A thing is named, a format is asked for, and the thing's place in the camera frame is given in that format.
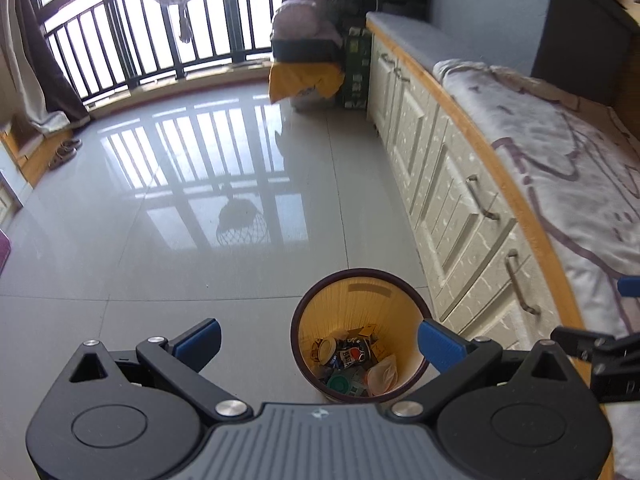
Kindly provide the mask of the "crushed blue soda can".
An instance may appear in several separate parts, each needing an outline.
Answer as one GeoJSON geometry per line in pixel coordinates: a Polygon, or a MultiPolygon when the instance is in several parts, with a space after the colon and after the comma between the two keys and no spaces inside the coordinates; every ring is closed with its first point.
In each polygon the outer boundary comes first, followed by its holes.
{"type": "Polygon", "coordinates": [[[334,355],[329,360],[329,364],[336,370],[348,370],[358,366],[367,370],[375,363],[371,343],[364,338],[337,341],[334,355]]]}

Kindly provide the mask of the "yellow maroon-rimmed trash bin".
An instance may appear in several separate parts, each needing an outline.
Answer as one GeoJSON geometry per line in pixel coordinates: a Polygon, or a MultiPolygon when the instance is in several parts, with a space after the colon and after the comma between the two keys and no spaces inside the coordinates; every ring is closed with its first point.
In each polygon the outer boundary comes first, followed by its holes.
{"type": "Polygon", "coordinates": [[[290,328],[293,358],[332,402],[388,402],[426,371],[418,329],[431,317],[423,297],[394,274],[338,271],[299,301],[290,328]]]}

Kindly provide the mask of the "white crumpled tissue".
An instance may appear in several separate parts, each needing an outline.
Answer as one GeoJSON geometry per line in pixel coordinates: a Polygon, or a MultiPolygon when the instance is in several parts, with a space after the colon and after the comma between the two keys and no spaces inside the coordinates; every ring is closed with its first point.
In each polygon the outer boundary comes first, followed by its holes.
{"type": "Polygon", "coordinates": [[[369,396],[382,396],[395,388],[398,378],[397,360],[394,354],[386,356],[367,371],[369,396]]]}

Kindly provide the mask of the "cream cabinet with drawers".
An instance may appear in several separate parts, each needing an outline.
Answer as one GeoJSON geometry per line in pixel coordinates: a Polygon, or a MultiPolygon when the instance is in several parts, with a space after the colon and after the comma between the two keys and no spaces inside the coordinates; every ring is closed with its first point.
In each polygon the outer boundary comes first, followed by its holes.
{"type": "Polygon", "coordinates": [[[547,338],[558,312],[515,214],[454,118],[380,36],[372,39],[369,114],[406,207],[436,320],[507,349],[547,338]],[[499,221],[478,211],[465,184],[471,174],[499,221]]]}

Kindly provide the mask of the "yellow small carton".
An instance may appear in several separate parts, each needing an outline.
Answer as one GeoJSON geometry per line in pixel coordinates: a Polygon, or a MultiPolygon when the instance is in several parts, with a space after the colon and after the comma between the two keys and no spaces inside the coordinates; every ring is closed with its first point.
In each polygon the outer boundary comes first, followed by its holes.
{"type": "Polygon", "coordinates": [[[380,338],[376,333],[375,324],[367,324],[354,328],[348,333],[348,341],[356,344],[369,356],[377,356],[384,347],[380,344],[380,338]]]}

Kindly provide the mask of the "green white paper wrapper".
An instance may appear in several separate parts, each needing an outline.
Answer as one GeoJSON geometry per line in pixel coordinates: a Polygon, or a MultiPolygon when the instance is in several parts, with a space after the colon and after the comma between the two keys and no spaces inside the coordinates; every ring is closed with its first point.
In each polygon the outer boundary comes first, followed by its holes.
{"type": "Polygon", "coordinates": [[[368,396],[369,388],[367,386],[367,372],[362,367],[352,367],[347,370],[354,374],[354,398],[368,396]]]}

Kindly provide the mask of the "green round lid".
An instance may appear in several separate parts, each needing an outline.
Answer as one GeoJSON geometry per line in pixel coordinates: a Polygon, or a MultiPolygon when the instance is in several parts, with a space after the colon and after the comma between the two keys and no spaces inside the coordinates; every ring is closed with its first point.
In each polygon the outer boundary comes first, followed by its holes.
{"type": "Polygon", "coordinates": [[[349,370],[342,370],[331,375],[326,382],[329,389],[343,396],[354,396],[354,374],[349,370]]]}

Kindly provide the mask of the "white purple patterned blanket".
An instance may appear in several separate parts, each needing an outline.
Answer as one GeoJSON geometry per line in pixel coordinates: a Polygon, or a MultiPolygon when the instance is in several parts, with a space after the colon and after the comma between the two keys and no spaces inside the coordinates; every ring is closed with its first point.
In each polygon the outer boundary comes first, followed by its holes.
{"type": "Polygon", "coordinates": [[[587,330],[629,336],[639,300],[639,141],[604,104],[507,67],[448,60],[435,77],[512,174],[551,240],[587,330]]]}

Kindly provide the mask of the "pair of slippers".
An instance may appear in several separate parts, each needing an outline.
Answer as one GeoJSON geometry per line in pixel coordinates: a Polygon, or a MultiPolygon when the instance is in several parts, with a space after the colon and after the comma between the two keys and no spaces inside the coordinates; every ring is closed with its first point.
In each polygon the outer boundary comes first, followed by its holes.
{"type": "Polygon", "coordinates": [[[48,169],[55,170],[67,164],[70,160],[76,157],[79,149],[82,147],[81,139],[67,139],[64,140],[56,149],[53,157],[51,158],[48,169]]]}

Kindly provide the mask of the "brown white curtain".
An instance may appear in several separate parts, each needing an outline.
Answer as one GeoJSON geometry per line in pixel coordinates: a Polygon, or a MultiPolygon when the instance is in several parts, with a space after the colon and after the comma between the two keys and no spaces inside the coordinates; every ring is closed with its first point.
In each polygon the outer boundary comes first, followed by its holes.
{"type": "Polygon", "coordinates": [[[43,37],[32,0],[1,0],[1,120],[14,118],[44,136],[91,120],[43,37]]]}

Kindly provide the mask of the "yellow cloth over bag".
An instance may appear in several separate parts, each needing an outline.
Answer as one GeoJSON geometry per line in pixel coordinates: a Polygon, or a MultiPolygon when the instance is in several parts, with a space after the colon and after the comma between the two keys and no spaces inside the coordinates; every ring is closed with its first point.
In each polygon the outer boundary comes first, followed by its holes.
{"type": "Polygon", "coordinates": [[[333,98],[344,84],[340,64],[273,62],[269,72],[269,99],[272,104],[315,91],[323,99],[333,98]]]}

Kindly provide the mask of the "dark grey cushion block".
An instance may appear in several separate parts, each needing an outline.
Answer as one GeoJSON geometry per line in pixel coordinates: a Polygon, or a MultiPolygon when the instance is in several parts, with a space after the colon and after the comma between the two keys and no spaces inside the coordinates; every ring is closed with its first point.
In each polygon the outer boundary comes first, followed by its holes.
{"type": "Polygon", "coordinates": [[[486,63],[529,75],[550,0],[430,0],[428,21],[486,63]]]}

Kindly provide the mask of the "grey bench cushion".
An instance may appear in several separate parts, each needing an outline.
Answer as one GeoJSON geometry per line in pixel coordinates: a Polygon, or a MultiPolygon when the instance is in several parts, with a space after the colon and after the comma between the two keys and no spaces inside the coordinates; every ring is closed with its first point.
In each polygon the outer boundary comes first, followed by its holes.
{"type": "Polygon", "coordinates": [[[490,66],[461,40],[451,38],[427,22],[383,12],[368,12],[367,22],[438,81],[443,81],[454,70],[481,70],[490,66]]]}

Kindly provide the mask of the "green cardboard box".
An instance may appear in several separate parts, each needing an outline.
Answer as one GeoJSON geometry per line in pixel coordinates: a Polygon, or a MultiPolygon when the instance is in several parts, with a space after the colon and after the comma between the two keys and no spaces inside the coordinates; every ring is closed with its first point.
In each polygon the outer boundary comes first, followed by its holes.
{"type": "Polygon", "coordinates": [[[346,110],[368,106],[372,36],[366,28],[351,27],[344,37],[344,82],[341,90],[346,110]]]}

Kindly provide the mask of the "black balcony railing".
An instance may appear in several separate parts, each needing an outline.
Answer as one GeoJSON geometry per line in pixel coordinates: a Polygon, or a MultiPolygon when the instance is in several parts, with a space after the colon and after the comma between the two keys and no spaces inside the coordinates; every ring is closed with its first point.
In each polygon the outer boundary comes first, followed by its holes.
{"type": "Polygon", "coordinates": [[[261,61],[282,0],[32,0],[63,75],[89,104],[199,70],[261,61]]]}

